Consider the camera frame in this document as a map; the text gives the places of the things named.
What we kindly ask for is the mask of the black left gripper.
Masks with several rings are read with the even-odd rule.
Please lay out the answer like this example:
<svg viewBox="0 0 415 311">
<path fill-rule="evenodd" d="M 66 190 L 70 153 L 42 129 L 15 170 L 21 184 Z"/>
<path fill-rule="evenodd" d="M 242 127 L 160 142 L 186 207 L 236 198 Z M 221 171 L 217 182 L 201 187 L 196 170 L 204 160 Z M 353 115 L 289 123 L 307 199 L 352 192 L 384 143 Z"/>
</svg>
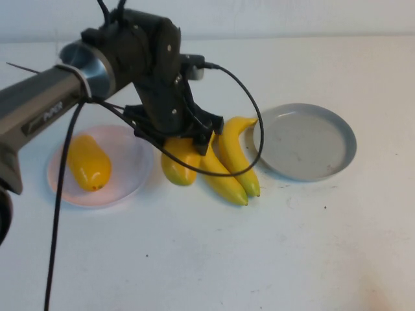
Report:
<svg viewBox="0 0 415 311">
<path fill-rule="evenodd" d="M 134 87 L 141 104 L 127 107 L 126 114 L 147 127 L 136 128 L 136 137 L 157 145 L 164 145 L 166 137 L 193 138 L 195 150 L 206 154 L 214 132 L 222 133 L 224 118 L 195 103 L 189 82 L 182 75 L 170 84 L 144 77 L 134 82 Z"/>
</svg>

